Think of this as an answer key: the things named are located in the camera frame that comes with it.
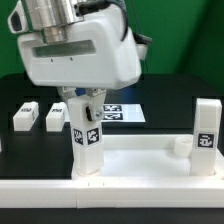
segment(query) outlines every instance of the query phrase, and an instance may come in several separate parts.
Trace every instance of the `small white block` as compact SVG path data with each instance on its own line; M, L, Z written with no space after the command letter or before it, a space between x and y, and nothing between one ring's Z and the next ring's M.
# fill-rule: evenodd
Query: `small white block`
M47 117L47 132L61 132L65 123L65 114L68 109L65 103L55 103L51 107Z
M38 103L24 103L13 117L14 131L30 131L38 116Z

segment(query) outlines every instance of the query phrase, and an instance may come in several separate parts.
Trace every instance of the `black table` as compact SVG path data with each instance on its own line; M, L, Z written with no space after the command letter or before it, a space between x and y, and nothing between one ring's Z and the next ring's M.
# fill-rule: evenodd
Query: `black table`
M146 123L105 123L104 134L192 134L198 97L222 96L195 76L145 75L139 83L109 91L106 103L141 104ZM12 118L24 102L39 103L31 132L14 132ZM26 75L0 80L1 179L70 179L70 127L47 133L45 117L61 99L56 88L36 87ZM219 149L223 147L223 121ZM223 209L0 209L0 223L211 223L224 222Z

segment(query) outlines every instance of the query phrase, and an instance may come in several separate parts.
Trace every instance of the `white block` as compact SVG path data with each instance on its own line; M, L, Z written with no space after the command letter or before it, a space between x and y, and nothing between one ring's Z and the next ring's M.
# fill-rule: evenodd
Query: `white block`
M77 172L84 175L98 172L104 165L101 122L87 119L88 96L70 99L68 105L74 153L72 177Z
M211 176L215 174L221 114L220 100L197 100L191 175Z
M13 117L14 131L30 131L38 116L38 103L24 103Z
M65 123L65 114L68 111L65 103L55 103L46 117L48 132L61 132Z

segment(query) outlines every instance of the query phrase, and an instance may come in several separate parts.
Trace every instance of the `white base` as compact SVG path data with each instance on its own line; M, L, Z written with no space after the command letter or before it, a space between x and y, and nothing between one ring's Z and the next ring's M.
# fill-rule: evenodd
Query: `white base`
M215 176L189 176L189 159L173 153L179 136L104 136L101 176L0 181L0 208L224 208L223 156Z

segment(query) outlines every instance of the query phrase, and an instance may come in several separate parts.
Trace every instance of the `green background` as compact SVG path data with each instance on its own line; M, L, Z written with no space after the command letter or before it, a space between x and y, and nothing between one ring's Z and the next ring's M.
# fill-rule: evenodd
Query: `green background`
M7 17L16 2L0 1L0 77L24 71L17 37L7 27ZM133 3L141 32L153 38L147 57L150 74L197 75L224 93L223 0L133 0ZM130 25L139 31L130 1L126 0L126 4Z

